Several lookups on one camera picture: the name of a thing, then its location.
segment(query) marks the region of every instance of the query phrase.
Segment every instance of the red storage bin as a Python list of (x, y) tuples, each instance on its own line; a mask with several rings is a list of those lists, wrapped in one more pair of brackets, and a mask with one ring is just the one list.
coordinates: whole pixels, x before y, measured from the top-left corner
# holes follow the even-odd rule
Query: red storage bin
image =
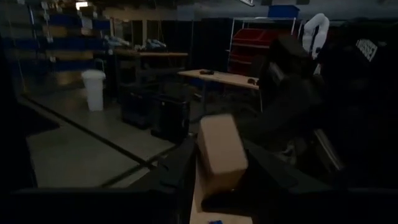
[(228, 67), (228, 72), (232, 74), (238, 74), (238, 75), (247, 75), (249, 72), (249, 67), (240, 64), (240, 63), (231, 63)]
[(233, 45), (247, 45), (247, 47), (251, 45), (252, 47), (267, 48), (274, 39), (283, 34), (290, 34), (290, 31), (280, 29), (241, 29), (235, 34), (232, 42)]
[(229, 55), (229, 59), (232, 61), (239, 61), (241, 63), (251, 64), (251, 60), (256, 55), (264, 55), (267, 53), (267, 49), (234, 46), (232, 52)]

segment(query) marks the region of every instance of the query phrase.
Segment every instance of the wooden table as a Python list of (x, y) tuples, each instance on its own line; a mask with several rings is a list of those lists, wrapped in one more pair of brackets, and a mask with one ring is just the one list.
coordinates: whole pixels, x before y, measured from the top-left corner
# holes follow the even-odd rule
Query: wooden table
[(244, 75), (237, 75), (237, 74), (232, 74), (232, 73), (223, 73), (223, 72), (214, 72), (214, 75), (200, 75), (200, 70), (190, 70), (190, 71), (182, 71), (179, 72), (179, 75), (183, 76), (188, 76), (188, 77), (193, 77), (193, 78), (199, 78), (204, 81), (209, 81), (209, 82), (219, 82), (219, 83), (224, 83), (224, 84), (229, 84), (229, 85), (234, 85), (234, 86), (239, 86), (243, 88), (250, 88), (253, 90), (258, 90), (259, 87), (257, 85), (249, 84), (248, 80), (251, 77), (247, 77)]
[[(217, 72), (217, 71), (214, 71), (214, 75), (201, 75), (200, 71), (202, 71), (202, 70), (204, 70), (204, 69), (178, 72), (178, 74), (181, 76), (199, 78), (199, 79), (205, 81), (205, 82), (203, 82), (202, 93), (201, 93), (201, 107), (203, 110), (203, 114), (199, 118), (195, 118), (194, 120), (200, 119), (202, 116), (206, 115), (206, 94), (207, 94), (206, 83), (207, 82), (219, 82), (219, 83), (224, 83), (224, 84), (228, 84), (228, 85), (234, 85), (234, 86), (239, 86), (239, 87), (259, 91), (259, 87), (257, 85), (248, 83), (249, 78), (252, 78), (252, 77), (247, 77), (244, 75), (237, 75), (237, 74), (232, 74), (232, 73)], [(261, 104), (260, 107), (262, 109), (261, 94), (260, 94), (260, 104)]]
[(134, 56), (134, 57), (187, 57), (188, 53), (178, 52), (138, 52), (132, 49), (114, 49), (117, 55)]

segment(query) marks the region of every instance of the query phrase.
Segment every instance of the white trash can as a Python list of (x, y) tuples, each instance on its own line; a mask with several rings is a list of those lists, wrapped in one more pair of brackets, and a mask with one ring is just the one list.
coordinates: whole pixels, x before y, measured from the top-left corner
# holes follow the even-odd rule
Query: white trash can
[(87, 103), (90, 111), (102, 111), (103, 102), (103, 79), (105, 73), (100, 70), (87, 70), (81, 73), (87, 91)]

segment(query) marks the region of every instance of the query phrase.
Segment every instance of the blue shelf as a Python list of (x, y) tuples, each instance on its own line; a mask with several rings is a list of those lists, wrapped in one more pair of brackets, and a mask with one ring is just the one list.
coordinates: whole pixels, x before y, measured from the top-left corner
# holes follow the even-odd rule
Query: blue shelf
[(21, 50), (38, 50), (40, 48), (39, 41), (31, 38), (12, 39), (6, 37), (2, 39), (5, 49), (21, 49)]
[(47, 44), (50, 50), (105, 50), (104, 40), (81, 37), (57, 37), (52, 43)]
[[(62, 26), (66, 28), (82, 28), (81, 19), (78, 15), (72, 16), (67, 14), (49, 15), (49, 25)], [(93, 30), (110, 30), (111, 23), (109, 20), (92, 19)]]
[(69, 60), (58, 61), (51, 64), (53, 72), (77, 71), (95, 68), (95, 61), (91, 60)]

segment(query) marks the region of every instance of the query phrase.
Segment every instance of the workbench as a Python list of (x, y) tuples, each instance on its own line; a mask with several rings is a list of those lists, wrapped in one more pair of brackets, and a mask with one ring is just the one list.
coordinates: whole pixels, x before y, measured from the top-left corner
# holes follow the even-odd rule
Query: workbench
[[(168, 75), (183, 71), (185, 69), (185, 59), (188, 57), (187, 53), (178, 52), (137, 52), (133, 49), (113, 49), (102, 54), (108, 55), (108, 57), (100, 57), (102, 63), (106, 59), (109, 66), (112, 67), (114, 75), (107, 72), (107, 79), (113, 79), (114, 81), (109, 83), (115, 83), (115, 87), (111, 87), (116, 90), (116, 95), (119, 96), (119, 89), (121, 86), (136, 86), (144, 87), (148, 81), (155, 80), (157, 77), (162, 75)], [(146, 67), (142, 64), (142, 59), (153, 60), (153, 58), (167, 60), (166, 67)], [(178, 63), (172, 63), (173, 58), (178, 59)]]
[[(248, 88), (252, 90), (257, 90), (259, 91), (259, 86), (250, 84), (248, 83), (248, 80), (252, 78), (255, 82), (258, 81), (258, 78), (253, 78), (253, 77), (247, 77), (244, 75), (237, 75), (237, 74), (232, 74), (232, 73), (224, 73), (224, 72), (216, 72), (214, 71), (214, 75), (201, 75), (200, 71), (204, 69), (199, 69), (199, 70), (190, 70), (190, 71), (182, 71), (178, 72), (179, 75), (185, 76), (185, 77), (192, 77), (192, 78), (199, 78), (203, 80), (203, 86), (201, 90), (201, 107), (202, 107), (202, 112), (203, 114), (199, 118), (195, 118), (194, 120), (200, 119), (202, 116), (206, 115), (206, 95), (207, 95), (207, 82), (219, 82), (219, 83), (224, 83), (228, 85), (234, 85), (242, 88)], [(261, 94), (260, 94), (260, 107), (262, 109), (262, 99), (261, 99)]]

